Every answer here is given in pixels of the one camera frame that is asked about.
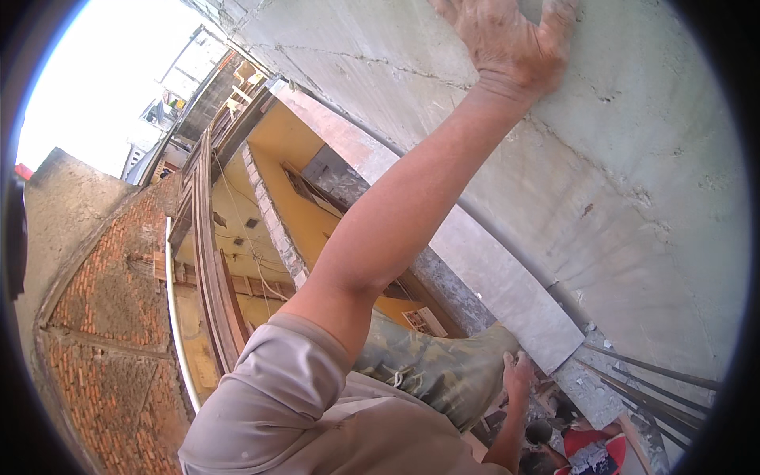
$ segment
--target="person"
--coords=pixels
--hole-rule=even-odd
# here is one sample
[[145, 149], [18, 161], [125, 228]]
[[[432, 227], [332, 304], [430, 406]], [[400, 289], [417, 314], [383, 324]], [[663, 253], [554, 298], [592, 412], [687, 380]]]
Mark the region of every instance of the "person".
[[618, 475], [625, 460], [625, 436], [618, 423], [594, 430], [586, 419], [580, 419], [577, 426], [562, 431], [562, 444], [565, 455], [548, 444], [540, 444], [538, 449], [551, 459], [554, 475]]
[[512, 127], [560, 85], [578, 0], [544, 0], [540, 25], [517, 0], [430, 1], [480, 78], [346, 212], [307, 281], [256, 329], [195, 417], [179, 449], [184, 473], [517, 473], [533, 378], [524, 353], [498, 355], [509, 415], [482, 464], [446, 415], [351, 369], [382, 323], [374, 301]]

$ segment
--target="grey shirt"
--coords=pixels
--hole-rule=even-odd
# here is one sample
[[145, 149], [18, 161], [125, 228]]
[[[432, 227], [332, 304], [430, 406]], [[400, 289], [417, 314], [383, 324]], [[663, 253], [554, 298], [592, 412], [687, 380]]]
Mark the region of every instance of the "grey shirt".
[[274, 315], [195, 417], [182, 471], [509, 475], [475, 461], [446, 416], [350, 367], [319, 326]]

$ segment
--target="sky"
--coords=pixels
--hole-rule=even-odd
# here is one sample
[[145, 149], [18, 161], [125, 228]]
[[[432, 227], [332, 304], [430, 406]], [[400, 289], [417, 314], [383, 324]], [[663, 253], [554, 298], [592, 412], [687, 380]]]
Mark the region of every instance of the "sky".
[[128, 138], [155, 133], [138, 121], [163, 92], [155, 80], [200, 24], [224, 38], [179, 0], [90, 0], [32, 92], [16, 163], [36, 170], [58, 147], [118, 177]]

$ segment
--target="white pipe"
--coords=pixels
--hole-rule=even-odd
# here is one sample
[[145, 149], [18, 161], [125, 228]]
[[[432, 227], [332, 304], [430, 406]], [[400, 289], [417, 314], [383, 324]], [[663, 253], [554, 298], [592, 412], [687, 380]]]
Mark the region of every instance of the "white pipe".
[[172, 322], [172, 336], [174, 336], [174, 347], [177, 349], [177, 358], [179, 359], [179, 369], [182, 371], [182, 379], [185, 380], [185, 387], [190, 394], [192, 408], [197, 414], [201, 410], [201, 399], [195, 392], [195, 385], [190, 374], [188, 359], [185, 356], [185, 344], [182, 342], [182, 333], [179, 331], [179, 319], [177, 318], [177, 304], [174, 296], [174, 259], [172, 259], [172, 245], [169, 243], [169, 232], [172, 230], [172, 217], [166, 217], [166, 294], [169, 297], [169, 319]]

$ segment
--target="camouflage pants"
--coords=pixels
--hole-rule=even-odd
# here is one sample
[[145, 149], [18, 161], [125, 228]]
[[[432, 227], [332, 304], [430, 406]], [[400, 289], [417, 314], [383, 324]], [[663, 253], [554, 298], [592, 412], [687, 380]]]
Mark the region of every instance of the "camouflage pants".
[[501, 324], [469, 338], [436, 338], [408, 330], [378, 311], [353, 370], [394, 384], [469, 430], [503, 389], [505, 351], [518, 348]]

